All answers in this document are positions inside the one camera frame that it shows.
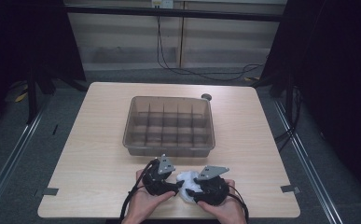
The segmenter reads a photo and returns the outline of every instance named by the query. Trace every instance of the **wrist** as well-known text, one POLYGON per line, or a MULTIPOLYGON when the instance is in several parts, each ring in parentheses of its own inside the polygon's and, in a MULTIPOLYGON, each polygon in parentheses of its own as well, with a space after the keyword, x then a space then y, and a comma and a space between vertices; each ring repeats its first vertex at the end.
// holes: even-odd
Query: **wrist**
POLYGON ((221 224, 247 224, 244 217, 222 217, 218 221, 221 224))
POLYGON ((135 217, 128 217, 126 216, 124 218, 124 220, 122 220, 121 224, 139 224, 141 223, 142 221, 139 221, 137 218, 135 217))

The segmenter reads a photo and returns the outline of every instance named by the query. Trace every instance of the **white object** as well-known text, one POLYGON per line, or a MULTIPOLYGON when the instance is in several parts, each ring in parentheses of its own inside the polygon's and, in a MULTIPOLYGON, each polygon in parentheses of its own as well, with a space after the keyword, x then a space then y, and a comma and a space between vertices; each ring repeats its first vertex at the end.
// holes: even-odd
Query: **white object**
POLYGON ((160 7, 173 9, 174 8, 174 0, 162 0, 160 2, 160 7))
POLYGON ((186 202, 186 203, 195 203, 193 197, 189 197, 186 193, 186 189, 192 189, 195 192, 202 192, 201 187, 199 184, 196 184, 194 181, 194 178, 198 177, 198 172, 196 171, 186 171, 180 173, 177 177, 177 181, 184 180, 184 184, 179 190, 180 197, 186 202))

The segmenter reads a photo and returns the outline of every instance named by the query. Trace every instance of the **wire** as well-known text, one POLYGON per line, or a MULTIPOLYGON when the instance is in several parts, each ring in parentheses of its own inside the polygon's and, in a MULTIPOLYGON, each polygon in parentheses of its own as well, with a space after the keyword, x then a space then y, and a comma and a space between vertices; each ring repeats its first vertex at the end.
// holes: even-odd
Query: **wire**
POLYGON ((241 201, 236 195, 229 193, 228 196, 238 201, 244 211, 244 218, 246 219, 246 223, 249 223, 249 209, 247 208, 247 205, 243 201, 241 201))
POLYGON ((301 103, 302 103, 302 99, 301 99, 301 95, 299 93, 299 88, 295 87, 296 89, 296 97, 294 99, 294 103, 297 106, 297 115, 294 121, 292 121, 292 126, 285 132, 282 133, 281 135, 275 137, 275 142, 279 143, 282 140, 285 139, 285 137, 287 136, 285 142, 282 144, 282 146, 279 148, 279 153, 282 152, 283 148, 285 148, 285 146, 287 145, 287 143, 290 141, 290 139, 293 137, 294 132, 296 131, 297 128, 297 124, 299 123, 299 114, 300 114, 300 110, 301 110, 301 103))
POLYGON ((234 188, 233 186, 230 186, 230 185, 229 185, 229 187, 235 190, 235 192, 239 195, 239 197, 241 198, 242 202, 244 203, 244 200, 243 200, 243 198, 242 198, 241 193, 239 193, 239 191, 238 191, 236 188, 234 188))
POLYGON ((157 160, 153 160, 153 161, 150 161, 150 162, 148 163, 148 165, 145 167, 145 169, 144 169, 144 170, 142 171, 142 173, 140 174, 139 178, 136 180, 136 183, 134 184, 132 190, 129 191, 129 194, 128 194, 127 198, 125 199, 124 204, 122 205, 121 215, 119 216, 119 223, 121 223, 121 221, 122 221, 122 220, 124 219, 124 217, 125 217, 125 211, 126 211, 126 209, 127 209, 127 205, 128 205, 128 203, 129 203, 129 201, 131 200, 133 194, 134 194, 138 189, 144 187, 144 186, 142 186, 142 187, 137 187, 137 186, 139 185, 139 183, 140 183, 140 181, 142 180, 143 176, 146 174, 147 169, 148 169, 153 163, 155 163, 155 162, 157 162, 157 160))
POLYGON ((157 62, 160 65, 161 68, 163 69, 167 69, 170 70, 171 72, 177 74, 177 75, 181 75, 181 76, 189 76, 189 75, 193 75, 193 76, 199 76, 199 77, 204 77, 207 79, 211 79, 214 81, 232 81, 232 80, 236 80, 240 77, 242 77, 245 73, 251 72, 263 65, 265 65, 264 63, 250 63, 247 64, 246 66, 243 67, 242 72, 226 72, 226 73, 217 73, 217 72, 213 72, 213 73, 196 73, 196 72, 192 72, 189 71, 187 69, 184 68, 171 68, 165 60, 165 57, 163 55, 163 47, 162 47, 162 38, 161 38, 161 34, 160 34, 160 17, 157 17, 157 24, 158 24, 158 35, 157 35, 157 62), (208 77, 208 75, 238 75, 236 77, 232 77, 232 78, 214 78, 214 77, 208 77))

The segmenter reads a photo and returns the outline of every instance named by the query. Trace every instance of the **hand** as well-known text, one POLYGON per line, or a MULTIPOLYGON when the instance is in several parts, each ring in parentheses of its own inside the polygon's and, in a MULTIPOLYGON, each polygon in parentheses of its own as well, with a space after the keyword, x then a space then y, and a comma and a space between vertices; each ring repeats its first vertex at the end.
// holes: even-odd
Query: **hand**
MULTIPOLYGON (((235 195, 235 181, 226 179, 226 183, 232 188, 229 188, 229 193, 235 195)), ((215 216, 221 224, 241 224, 246 223, 244 212, 234 198, 227 196, 222 204, 219 206, 211 206, 210 204, 199 201, 198 205, 206 212, 215 216)))
MULTIPOLYGON (((142 170, 136 172, 136 180, 142 172, 142 170)), ((153 196, 142 186, 143 183, 140 181, 137 187, 141 188, 133 194, 128 207, 128 214, 125 216, 122 224, 141 223, 154 212, 158 205, 175 195, 174 191, 169 191, 160 196, 153 196)))

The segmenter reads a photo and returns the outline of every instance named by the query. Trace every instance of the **container compartment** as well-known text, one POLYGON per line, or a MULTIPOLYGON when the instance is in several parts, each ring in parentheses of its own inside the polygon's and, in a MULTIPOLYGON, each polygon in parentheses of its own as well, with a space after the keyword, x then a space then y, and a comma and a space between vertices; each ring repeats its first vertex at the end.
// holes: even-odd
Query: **container compartment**
POLYGON ((123 145, 134 156, 207 157, 215 147, 209 101, 136 96, 123 145))

